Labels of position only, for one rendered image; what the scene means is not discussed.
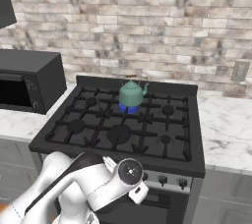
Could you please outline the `teal kettle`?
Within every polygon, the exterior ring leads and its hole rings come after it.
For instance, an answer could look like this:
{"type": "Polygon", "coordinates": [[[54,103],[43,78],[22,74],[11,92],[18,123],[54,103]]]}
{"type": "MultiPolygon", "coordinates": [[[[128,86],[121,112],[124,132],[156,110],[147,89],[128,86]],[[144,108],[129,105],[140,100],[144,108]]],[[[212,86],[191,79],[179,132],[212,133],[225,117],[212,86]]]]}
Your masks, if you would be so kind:
{"type": "Polygon", "coordinates": [[[140,84],[133,81],[136,75],[127,75],[129,79],[125,84],[121,84],[119,89],[118,101],[122,106],[137,107],[144,101],[144,96],[148,92],[148,85],[141,87],[140,84]]]}

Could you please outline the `blue burner flame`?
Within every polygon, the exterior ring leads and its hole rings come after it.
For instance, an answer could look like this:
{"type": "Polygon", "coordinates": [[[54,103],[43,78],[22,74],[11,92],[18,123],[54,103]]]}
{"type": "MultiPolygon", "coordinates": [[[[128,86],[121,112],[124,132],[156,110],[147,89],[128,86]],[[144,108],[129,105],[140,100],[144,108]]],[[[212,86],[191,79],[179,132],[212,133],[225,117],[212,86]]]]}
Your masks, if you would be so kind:
{"type": "Polygon", "coordinates": [[[118,108],[121,113],[136,114],[138,112],[138,106],[126,106],[119,103],[118,108]]]}

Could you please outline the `black gas stove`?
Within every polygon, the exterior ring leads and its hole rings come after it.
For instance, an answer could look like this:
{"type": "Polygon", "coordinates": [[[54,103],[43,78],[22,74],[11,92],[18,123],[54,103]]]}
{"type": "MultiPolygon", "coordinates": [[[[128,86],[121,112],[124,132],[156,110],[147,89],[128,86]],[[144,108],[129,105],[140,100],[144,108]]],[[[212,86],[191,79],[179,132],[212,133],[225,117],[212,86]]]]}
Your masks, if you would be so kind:
{"type": "Polygon", "coordinates": [[[77,85],[30,144],[30,151],[84,151],[118,162],[137,159],[149,188],[178,191],[187,180],[194,213],[205,178],[205,159],[195,85],[150,82],[136,114],[121,113],[118,79],[77,77],[77,85]],[[160,175],[167,177],[162,186],[160,175]]]}

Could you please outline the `black microwave oven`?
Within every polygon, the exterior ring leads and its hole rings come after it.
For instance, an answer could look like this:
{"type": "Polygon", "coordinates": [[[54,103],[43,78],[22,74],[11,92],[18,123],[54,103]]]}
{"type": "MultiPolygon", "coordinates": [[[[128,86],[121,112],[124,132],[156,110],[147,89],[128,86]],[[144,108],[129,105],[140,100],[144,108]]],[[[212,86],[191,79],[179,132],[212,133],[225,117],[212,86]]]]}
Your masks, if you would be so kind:
{"type": "Polygon", "coordinates": [[[66,89],[59,52],[0,49],[0,109],[45,115],[66,89]]]}

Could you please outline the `black oven door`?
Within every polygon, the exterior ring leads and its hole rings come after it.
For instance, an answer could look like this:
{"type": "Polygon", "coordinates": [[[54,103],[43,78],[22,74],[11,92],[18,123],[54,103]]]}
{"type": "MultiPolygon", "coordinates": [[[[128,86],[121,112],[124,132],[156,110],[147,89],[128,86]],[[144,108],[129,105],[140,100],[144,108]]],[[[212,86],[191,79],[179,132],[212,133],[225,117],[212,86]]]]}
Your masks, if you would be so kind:
{"type": "Polygon", "coordinates": [[[96,213],[100,224],[192,224],[190,191],[150,188],[141,204],[128,196],[96,213]]]}

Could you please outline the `grey drawer front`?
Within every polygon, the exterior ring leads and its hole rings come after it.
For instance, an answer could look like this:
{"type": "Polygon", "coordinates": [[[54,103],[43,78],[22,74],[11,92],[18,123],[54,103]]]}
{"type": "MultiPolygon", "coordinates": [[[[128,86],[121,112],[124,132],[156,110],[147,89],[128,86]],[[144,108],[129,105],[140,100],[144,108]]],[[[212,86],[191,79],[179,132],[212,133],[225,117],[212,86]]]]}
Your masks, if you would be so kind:
{"type": "Polygon", "coordinates": [[[33,168],[0,165],[0,201],[9,202],[24,193],[38,174],[33,168]]]}
{"type": "Polygon", "coordinates": [[[208,169],[201,196],[252,203],[252,176],[208,169]]]}
{"type": "Polygon", "coordinates": [[[29,144],[23,141],[0,139],[0,162],[33,168],[29,144]]]}

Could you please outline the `grey cupboard door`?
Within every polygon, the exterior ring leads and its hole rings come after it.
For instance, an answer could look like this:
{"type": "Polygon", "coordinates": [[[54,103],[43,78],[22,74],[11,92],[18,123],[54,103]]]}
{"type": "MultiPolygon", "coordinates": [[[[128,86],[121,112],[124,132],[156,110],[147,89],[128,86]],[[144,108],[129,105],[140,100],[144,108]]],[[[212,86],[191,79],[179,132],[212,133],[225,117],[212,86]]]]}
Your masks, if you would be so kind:
{"type": "Polygon", "coordinates": [[[200,197],[193,224],[252,224],[252,205],[200,197]]]}

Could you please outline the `grey wall outlet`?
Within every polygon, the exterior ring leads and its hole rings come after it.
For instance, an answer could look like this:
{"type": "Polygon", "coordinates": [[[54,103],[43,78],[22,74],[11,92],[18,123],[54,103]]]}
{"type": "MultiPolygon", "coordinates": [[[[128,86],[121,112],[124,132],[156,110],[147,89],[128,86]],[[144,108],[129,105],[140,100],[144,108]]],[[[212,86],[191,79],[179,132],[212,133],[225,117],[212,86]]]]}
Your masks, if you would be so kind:
{"type": "Polygon", "coordinates": [[[250,63],[236,61],[233,67],[231,79],[235,82],[244,82],[250,63]]]}

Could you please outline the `dark wall cupboard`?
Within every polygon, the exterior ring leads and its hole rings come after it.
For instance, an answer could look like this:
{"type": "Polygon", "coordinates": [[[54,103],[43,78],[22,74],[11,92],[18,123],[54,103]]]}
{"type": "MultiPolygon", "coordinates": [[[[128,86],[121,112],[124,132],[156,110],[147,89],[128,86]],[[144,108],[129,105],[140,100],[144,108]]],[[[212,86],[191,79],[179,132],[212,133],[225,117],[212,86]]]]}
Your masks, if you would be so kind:
{"type": "Polygon", "coordinates": [[[0,29],[17,22],[11,0],[0,0],[0,29]]]}

